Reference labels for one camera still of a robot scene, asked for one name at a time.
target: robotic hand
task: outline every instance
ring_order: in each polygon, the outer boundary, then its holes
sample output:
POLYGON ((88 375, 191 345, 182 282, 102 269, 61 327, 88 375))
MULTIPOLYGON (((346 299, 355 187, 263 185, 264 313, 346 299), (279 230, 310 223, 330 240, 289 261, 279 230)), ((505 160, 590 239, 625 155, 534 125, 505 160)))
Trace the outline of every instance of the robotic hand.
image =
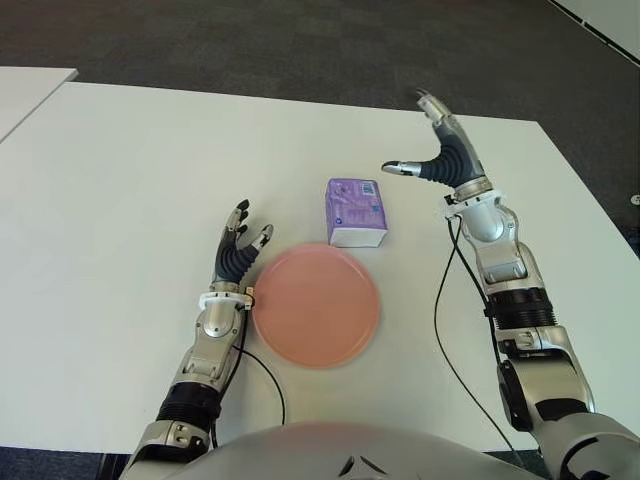
POLYGON ((180 363, 156 421, 144 431, 122 478, 128 478, 136 467, 149 470, 154 464, 164 464, 164 476, 167 463, 178 468, 209 449, 210 429, 220 415, 229 383, 230 351, 238 336, 246 333, 246 312, 253 306, 253 289, 247 287, 241 293, 240 282, 273 235, 273 226, 267 225, 251 243, 238 247, 238 240, 247 231, 242 222, 249 215, 248 208, 248 200, 240 202, 227 220, 209 292, 200 296, 202 312, 196 320, 195 342, 180 363))
POLYGON ((507 418, 530 432, 554 478, 638 478, 640 439, 595 413, 591 390, 553 307, 531 251, 518 240, 518 219, 493 189, 461 125, 437 98, 419 91, 440 154, 427 162, 387 162, 382 170, 443 183, 447 217, 460 218, 473 246, 496 340, 507 418))

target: black cable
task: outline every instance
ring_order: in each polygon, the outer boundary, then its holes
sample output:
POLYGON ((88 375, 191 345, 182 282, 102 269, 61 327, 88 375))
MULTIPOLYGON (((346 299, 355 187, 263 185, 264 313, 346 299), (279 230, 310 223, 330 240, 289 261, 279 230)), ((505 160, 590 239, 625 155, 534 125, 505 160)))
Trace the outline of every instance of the black cable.
MULTIPOLYGON (((244 344, 247 341, 247 330, 249 329, 249 315, 247 311, 244 310, 244 322, 242 327, 242 334, 240 335, 240 350, 244 350, 244 344)), ((233 382, 233 377, 236 376, 236 372, 238 371, 238 367, 240 366, 240 360, 242 360, 242 352, 239 351, 236 356, 236 363, 233 365, 231 369, 231 373, 229 374, 229 378, 227 379, 227 383, 224 384, 224 387, 220 390, 220 401, 224 398, 225 393, 229 389, 229 385, 233 382)))
POLYGON ((438 347, 440 347, 440 352, 442 353, 442 356, 444 357, 445 361, 447 362, 447 365, 449 365, 449 368, 451 369, 451 371, 453 372, 455 377, 458 379, 458 382, 460 382, 460 385, 462 385, 462 388, 464 388, 464 390, 467 392, 467 394, 471 397, 471 400, 473 400, 473 402, 476 404, 476 406, 482 411, 482 413, 484 413, 484 415, 487 417, 487 419, 491 422, 491 424, 498 431, 498 433, 500 434, 502 439, 509 446, 509 449, 513 452, 513 455, 516 457, 520 467, 525 468, 524 462, 522 461, 522 458, 520 458, 520 455, 518 454, 518 452, 516 452, 515 448, 513 448, 513 445, 511 445, 511 442, 509 441, 507 436, 504 434, 502 429, 495 422, 493 417, 491 417, 491 415, 489 415, 489 412, 487 412, 485 410, 485 408, 478 401, 478 399, 475 397, 475 395, 473 393, 471 393, 471 390, 469 390, 469 387, 467 387, 466 383, 464 383, 464 381, 460 377, 460 374, 458 374, 458 371, 455 369, 455 367, 451 363, 451 360, 449 360, 449 356, 447 355, 447 352, 445 351, 444 346, 442 345, 442 341, 440 340, 440 333, 438 332, 438 304, 440 303, 440 296, 442 295, 442 289, 444 287, 445 281, 447 280, 447 275, 449 273, 449 268, 451 267, 451 261, 453 260, 453 256, 459 250, 458 249, 458 238, 460 237, 460 230, 462 230, 462 222, 460 222, 458 224, 458 231, 456 232, 455 236, 452 235, 454 246, 453 246, 453 248, 451 250, 451 254, 449 255, 449 260, 447 260, 447 266, 446 266, 446 268, 444 270, 444 273, 442 274, 442 280, 440 281, 440 287, 438 287, 438 294, 436 295, 436 302, 435 302, 435 305, 433 307, 433 329, 434 329, 435 334, 436 334, 436 341, 438 342, 438 347))
MULTIPOLYGON (((242 327, 242 333, 240 334, 240 349, 244 350, 244 345, 247 341, 247 330, 249 323, 249 315, 247 311, 244 311, 244 322, 242 327)), ((236 376, 236 372, 238 371, 238 367, 240 366, 240 360, 242 360, 242 352, 238 351, 238 355, 236 356, 236 362, 233 364, 233 368, 231 369, 231 373, 229 374, 229 378, 227 379, 227 383, 220 389, 220 402, 222 403, 222 399, 224 398, 225 393, 229 389, 229 385, 233 381, 233 377, 236 376)), ((218 448, 218 437, 216 433, 216 420, 211 422, 211 446, 213 448, 218 448)))
MULTIPOLYGON (((284 394, 282 393, 282 389, 280 388, 280 384, 276 380, 276 377, 273 375, 271 370, 269 370, 269 367, 267 367, 265 363, 262 360, 260 360, 256 355, 254 355, 253 353, 249 352, 247 349, 244 348, 247 341, 247 330, 249 329, 249 315, 247 314, 246 311, 245 311, 244 320, 245 320, 243 322, 244 327, 240 337, 240 346, 232 345, 232 347, 238 352, 238 355, 236 357, 236 362, 233 365, 231 373, 229 374, 227 383, 225 383, 224 387, 222 387, 222 389, 220 390, 220 401, 222 402, 222 399, 224 398, 225 393, 227 393, 227 390, 231 385, 231 382, 233 381, 233 378, 235 377, 236 372, 238 371, 238 367, 240 366, 240 361, 242 360, 242 355, 248 355, 249 357, 253 358, 256 362, 258 362, 258 364, 264 369, 264 371, 267 372, 269 377, 271 377, 273 384, 276 386, 276 389, 278 390, 278 396, 280 397, 280 411, 282 412, 280 422, 282 425, 284 425, 287 419, 287 409, 284 402, 284 394)), ((211 422, 211 446, 213 448, 218 448, 218 438, 216 433, 215 421, 211 422)))
POLYGON ((273 373, 271 373, 271 370, 269 370, 269 367, 267 367, 264 364, 264 362, 262 360, 260 360, 256 355, 254 355, 253 353, 249 352, 248 350, 240 350, 240 348, 236 347, 235 345, 233 346, 233 348, 235 348, 239 352, 241 351, 245 355, 249 355, 251 358, 253 358, 256 362, 258 362, 258 364, 260 364, 260 366, 264 369, 264 371, 267 372, 267 374, 271 377, 271 380, 273 381, 273 384, 276 386, 276 389, 278 390, 278 396, 280 397, 280 411, 282 412, 282 419, 281 419, 280 423, 281 423, 281 425, 284 425, 286 423, 286 419, 287 419, 287 409, 286 409, 286 406, 285 406, 285 403, 284 403, 284 394, 282 393, 282 389, 280 388, 280 384, 276 380, 276 377, 273 375, 273 373))
MULTIPOLYGON (((462 226, 462 217, 460 215, 456 215, 456 217, 458 217, 458 220, 460 221, 460 226, 462 226)), ((460 257, 460 261, 462 262, 462 264, 464 265, 465 270, 467 271, 467 273, 471 277, 471 280, 473 280, 473 284, 476 286, 476 290, 478 291, 478 295, 480 295, 480 299, 482 300, 482 304, 484 305, 485 312, 487 312, 488 308, 489 308, 489 302, 487 301, 486 297, 484 296, 484 290, 480 286, 480 282, 478 282, 478 279, 476 278, 475 274, 473 273, 473 270, 471 270, 471 267, 469 266, 469 263, 467 262, 467 259, 462 254, 462 251, 460 250, 460 247, 458 246, 457 237, 456 238, 453 237, 453 226, 451 225, 451 219, 450 218, 447 218, 447 224, 448 224, 447 226, 449 227, 449 238, 451 238, 451 243, 453 244, 453 248, 454 248, 455 252, 458 254, 458 257, 460 257)), ((496 341, 496 324, 494 322, 493 317, 488 316, 487 318, 489 319, 489 329, 491 331, 491 346, 493 347, 493 356, 496 359, 496 365, 500 365, 500 354, 498 353, 498 342, 496 341)))
POLYGON ((216 433, 216 422, 211 422, 211 448, 218 448, 218 434, 216 433))

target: gray carpet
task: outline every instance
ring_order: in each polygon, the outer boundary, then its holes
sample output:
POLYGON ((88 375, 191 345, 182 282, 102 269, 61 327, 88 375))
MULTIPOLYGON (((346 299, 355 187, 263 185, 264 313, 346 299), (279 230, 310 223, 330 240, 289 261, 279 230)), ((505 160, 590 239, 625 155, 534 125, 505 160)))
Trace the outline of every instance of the gray carpet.
POLYGON ((101 457, 99 453, 0 448, 0 479, 94 480, 101 457))
MULTIPOLYGON (((545 0, 0 0, 0 65, 394 109, 422 86, 461 114, 540 122, 638 245, 640 71, 545 0)), ((66 476, 17 473, 21 455, 2 452, 1 479, 84 478, 54 454, 66 476)))

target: silver arm segment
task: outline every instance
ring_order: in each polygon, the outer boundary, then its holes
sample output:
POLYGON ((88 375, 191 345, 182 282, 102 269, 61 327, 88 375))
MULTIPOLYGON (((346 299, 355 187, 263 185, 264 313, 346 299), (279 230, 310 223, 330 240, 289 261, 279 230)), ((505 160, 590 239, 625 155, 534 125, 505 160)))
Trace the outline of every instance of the silver arm segment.
POLYGON ((202 312, 196 320, 193 346, 185 353, 156 420, 142 434, 122 478, 144 478, 149 468, 154 472, 164 469, 168 475, 176 463, 188 463, 209 450, 209 430, 220 414, 220 393, 229 378, 229 353, 243 328, 243 311, 253 305, 253 289, 247 288, 246 294, 238 289, 237 284, 219 281, 201 295, 202 312))
POLYGON ((447 152, 443 142, 432 161, 387 162, 382 168, 454 188, 445 197, 446 216, 460 218, 476 254, 486 314, 495 321, 496 341, 507 357, 498 365, 498 378, 511 425, 534 436, 554 478, 639 478, 640 439, 595 413, 591 389, 566 330, 556 323, 533 254, 518 239, 515 213, 502 204, 504 195, 493 189, 442 102, 424 92, 418 105, 441 142, 444 119, 456 126, 451 131, 460 141, 446 137, 447 152))

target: purple box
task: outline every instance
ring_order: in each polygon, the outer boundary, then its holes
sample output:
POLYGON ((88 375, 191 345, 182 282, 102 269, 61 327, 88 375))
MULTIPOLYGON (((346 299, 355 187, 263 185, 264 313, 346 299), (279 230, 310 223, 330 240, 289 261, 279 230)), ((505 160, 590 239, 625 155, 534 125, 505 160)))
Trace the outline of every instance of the purple box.
POLYGON ((325 195, 329 244, 377 247, 387 233, 382 198, 374 180, 332 178, 325 195))

